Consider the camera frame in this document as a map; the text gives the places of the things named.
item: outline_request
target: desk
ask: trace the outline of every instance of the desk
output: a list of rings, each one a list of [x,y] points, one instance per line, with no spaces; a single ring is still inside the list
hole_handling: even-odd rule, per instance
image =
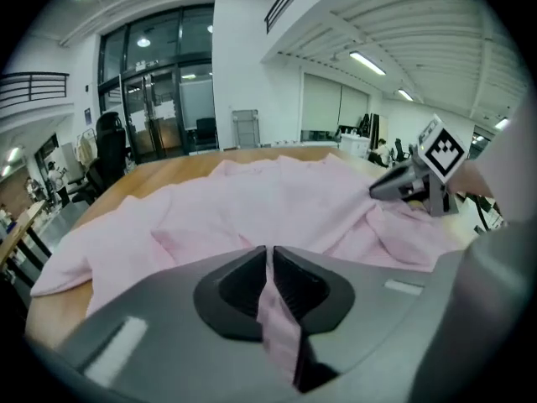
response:
[[[116,209],[128,196],[146,197],[162,186],[179,184],[190,179],[208,176],[223,160],[250,163],[256,160],[275,160],[286,155],[302,161],[317,161],[328,154],[344,159],[357,171],[378,178],[386,169],[333,148],[262,148],[233,150],[213,154],[180,157],[139,165],[100,196],[76,223],[75,228]],[[442,218],[448,231],[454,234],[460,247],[466,247],[476,234],[470,229],[458,228],[457,216]],[[29,308],[26,334],[50,348],[57,347],[80,324],[92,294],[91,282],[49,296],[35,297]]]
[[[28,234],[39,247],[39,249],[41,249],[47,257],[50,257],[49,249],[32,229],[32,224],[34,223],[35,218],[41,213],[44,207],[45,200],[38,201],[37,203],[34,203],[28,209],[28,211],[21,213],[20,217],[18,217],[17,224],[2,242],[2,245],[0,245],[0,267],[2,267],[4,263],[8,262],[8,265],[13,269],[15,274],[29,286],[32,286],[34,282],[25,273],[23,273],[23,271],[20,270],[15,263],[11,262],[9,256],[13,250],[18,247],[30,261],[30,263],[32,263],[39,270],[43,269],[43,263],[35,256],[32,250],[23,241],[23,237],[24,234]]]

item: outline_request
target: floor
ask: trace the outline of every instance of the floor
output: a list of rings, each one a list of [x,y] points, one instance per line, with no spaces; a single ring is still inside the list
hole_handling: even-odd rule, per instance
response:
[[[87,208],[87,203],[83,201],[78,203],[69,203],[63,209],[52,212],[52,219],[40,226],[40,228],[36,228],[35,231],[43,243],[50,249],[51,252],[54,253],[58,243],[60,243],[60,240],[72,229],[72,227],[75,225],[75,222],[82,216]],[[31,241],[31,239],[26,238],[24,241],[43,262],[46,262],[46,257],[39,250],[39,248],[34,246],[34,243]],[[25,259],[21,253],[19,253],[17,257],[18,259]],[[39,277],[39,271],[28,260],[23,261],[19,267],[32,280],[36,280]],[[15,280],[13,286],[23,299],[24,304],[29,306],[31,299],[30,288],[20,280]]]

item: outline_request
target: pink cloth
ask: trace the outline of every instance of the pink cloth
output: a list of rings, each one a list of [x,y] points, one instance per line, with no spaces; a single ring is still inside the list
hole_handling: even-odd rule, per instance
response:
[[[206,178],[165,186],[67,234],[32,296],[93,279],[87,315],[160,270],[259,245],[364,264],[431,271],[455,248],[438,220],[371,199],[373,180],[334,155],[223,161]]]

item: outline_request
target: ceiling light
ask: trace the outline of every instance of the ceiling light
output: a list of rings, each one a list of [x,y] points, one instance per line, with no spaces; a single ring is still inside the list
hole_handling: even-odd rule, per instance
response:
[[[138,42],[136,42],[136,44],[140,47],[140,48],[147,48],[148,46],[151,45],[151,41],[149,39],[146,39],[144,37],[141,37],[140,39],[138,39]]]
[[[358,54],[357,52],[351,52],[351,57],[356,60],[360,61],[363,65],[369,67],[372,71],[374,71],[377,75],[386,75],[386,72],[382,69],[379,69],[374,63],[369,61],[366,57],[364,57],[362,54]]]
[[[15,155],[17,155],[18,148],[11,149],[11,153],[9,153],[8,161],[12,162],[15,159]]]
[[[497,123],[495,127],[498,130],[503,130],[507,124],[509,124],[509,120],[507,118],[504,118],[499,123]]]
[[[399,94],[406,98],[409,102],[413,102],[412,97],[405,90],[399,90]]]

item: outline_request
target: white strip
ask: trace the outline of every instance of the white strip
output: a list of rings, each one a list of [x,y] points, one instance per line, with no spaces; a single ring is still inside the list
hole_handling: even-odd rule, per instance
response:
[[[96,360],[88,366],[85,375],[102,387],[108,388],[117,378],[134,349],[148,329],[146,321],[129,317]]]
[[[423,286],[408,284],[406,282],[401,282],[400,280],[388,279],[384,282],[384,286],[390,290],[396,290],[411,294],[412,296],[419,296],[421,291],[423,291]]]

